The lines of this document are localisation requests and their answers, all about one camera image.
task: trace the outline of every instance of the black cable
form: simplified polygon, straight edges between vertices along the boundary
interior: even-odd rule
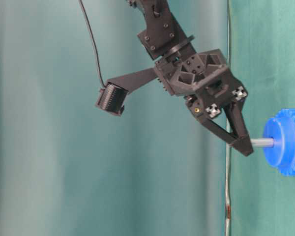
[[[97,68],[97,73],[98,73],[99,81],[100,81],[102,87],[105,88],[106,86],[104,84],[103,77],[102,77],[102,72],[100,70],[99,56],[98,56],[98,51],[97,51],[97,46],[96,46],[96,43],[95,43],[93,31],[92,31],[92,28],[90,26],[89,18],[88,18],[87,12],[85,11],[85,8],[84,8],[84,5],[83,5],[82,0],[79,0],[79,3],[80,3],[80,6],[81,6],[81,9],[82,9],[84,18],[85,18],[85,22],[86,22],[87,27],[88,27],[89,35],[91,37],[91,41],[92,41],[92,45],[93,45],[93,50],[94,50],[94,54],[95,54],[95,59],[96,59],[96,68]]]

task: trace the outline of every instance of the green backdrop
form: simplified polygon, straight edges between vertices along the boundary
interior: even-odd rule
[[[169,3],[199,52],[226,52],[226,1]],[[153,66],[139,11],[85,5],[105,79]],[[157,81],[121,118],[99,86],[77,0],[0,0],[0,236],[223,235],[225,144]]]
[[[283,108],[295,108],[295,0],[231,0],[232,68],[250,96],[252,137]],[[233,151],[233,236],[295,236],[295,177],[271,168],[262,150]]]

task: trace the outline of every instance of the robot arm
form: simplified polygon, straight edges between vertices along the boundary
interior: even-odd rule
[[[186,106],[204,127],[248,156],[253,152],[241,114],[248,92],[230,71],[220,50],[197,53],[167,0],[127,0],[143,13],[147,29],[138,34],[155,67],[109,79],[97,107],[120,116],[128,94],[158,77],[170,95],[183,96]],[[213,120],[224,110],[229,133]]]

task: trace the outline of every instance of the black plastic part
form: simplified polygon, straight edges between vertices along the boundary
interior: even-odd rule
[[[196,53],[179,23],[170,12],[167,0],[127,0],[140,9],[147,29],[138,37],[151,56],[154,68],[109,79],[97,106],[120,116],[128,94],[159,78],[170,95],[184,96],[186,106],[204,127],[243,155],[253,152],[242,108],[248,92],[233,76],[220,50]],[[227,132],[213,120],[222,111],[230,122]]]
[[[107,84],[106,88],[101,90],[96,106],[115,116],[121,116],[124,110],[123,102],[127,94],[127,90],[113,84]]]

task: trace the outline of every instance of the curtain fold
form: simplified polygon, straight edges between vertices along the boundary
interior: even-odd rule
[[[153,66],[139,11],[84,3],[105,79]],[[169,4],[226,53],[225,1]],[[225,144],[157,81],[120,118],[95,109],[94,65],[77,0],[0,0],[0,236],[223,235]]]

